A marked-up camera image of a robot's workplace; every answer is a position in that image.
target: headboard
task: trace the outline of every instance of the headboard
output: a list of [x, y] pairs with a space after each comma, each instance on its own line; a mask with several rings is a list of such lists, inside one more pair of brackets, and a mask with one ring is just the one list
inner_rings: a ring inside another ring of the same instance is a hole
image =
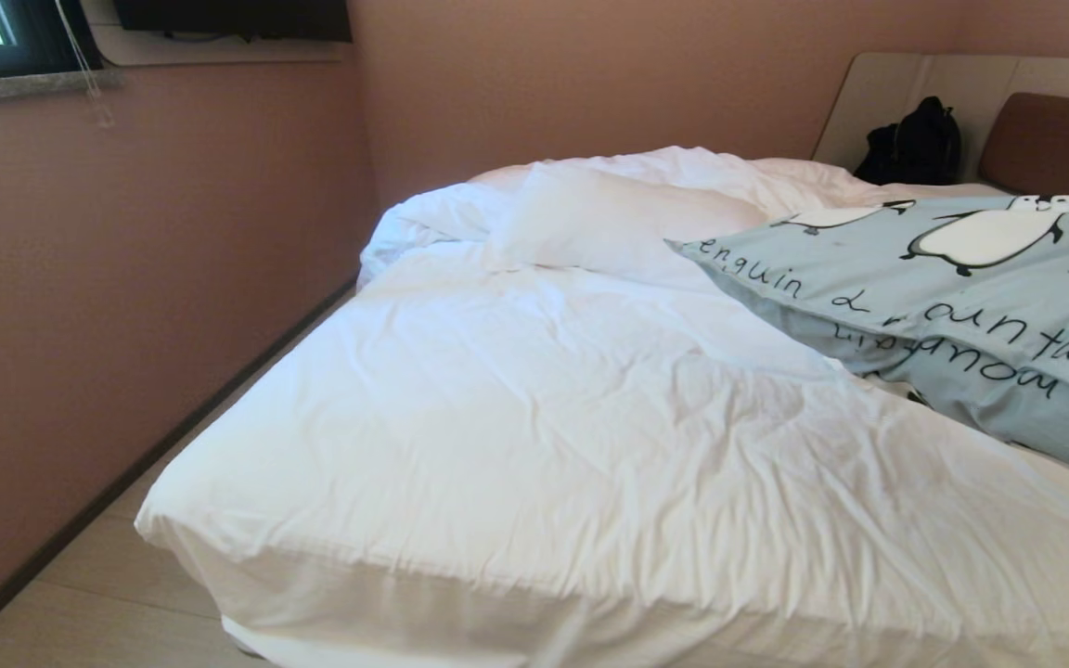
[[[1016, 56], [862, 53], [827, 119], [815, 160], [855, 169], [874, 127], [902, 120], [928, 95], [954, 107], [963, 136], [962, 181], [983, 181], [980, 156], [1014, 93], [1069, 97], [1069, 59]], [[1006, 183], [1006, 189], [1019, 189]]]

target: white bed sheet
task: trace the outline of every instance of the white bed sheet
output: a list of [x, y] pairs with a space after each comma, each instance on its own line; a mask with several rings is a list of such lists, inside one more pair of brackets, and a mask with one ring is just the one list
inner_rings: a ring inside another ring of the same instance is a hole
[[137, 528], [288, 668], [1069, 667], [1069, 470], [718, 293], [410, 250]]

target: cord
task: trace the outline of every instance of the cord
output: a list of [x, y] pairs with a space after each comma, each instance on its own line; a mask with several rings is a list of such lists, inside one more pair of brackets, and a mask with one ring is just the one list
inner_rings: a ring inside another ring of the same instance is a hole
[[94, 111], [97, 111], [97, 126], [114, 127], [114, 113], [109, 110], [105, 102], [102, 102], [102, 88], [97, 86], [97, 75], [94, 74], [93, 67], [89, 66], [89, 60], [86, 59], [86, 55], [81, 50], [81, 44], [77, 42], [76, 34], [73, 34], [73, 26], [68, 24], [68, 16], [64, 13], [64, 4], [60, 3], [60, 0], [52, 1], [56, 3], [56, 11], [60, 13], [60, 21], [64, 25], [64, 32], [68, 35], [68, 43], [73, 46], [73, 55], [76, 56], [77, 67], [81, 71], [81, 76], [84, 77], [89, 102], [92, 103]]

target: window frame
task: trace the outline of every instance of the window frame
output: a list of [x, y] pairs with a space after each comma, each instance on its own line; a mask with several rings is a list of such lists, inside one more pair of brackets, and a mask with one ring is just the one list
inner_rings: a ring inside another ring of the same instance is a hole
[[77, 0], [0, 0], [0, 79], [80, 68], [57, 1], [64, 9], [89, 66], [102, 68], [102, 56]]

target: pink wall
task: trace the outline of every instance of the pink wall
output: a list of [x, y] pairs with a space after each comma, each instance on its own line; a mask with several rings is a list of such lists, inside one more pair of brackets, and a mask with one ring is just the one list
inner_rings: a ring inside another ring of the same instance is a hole
[[1069, 59], [1069, 0], [973, 0], [959, 50]]
[[352, 64], [128, 71], [0, 102], [0, 584], [356, 271]]
[[807, 158], [859, 51], [951, 51], [961, 0], [354, 0], [383, 204], [538, 158]]

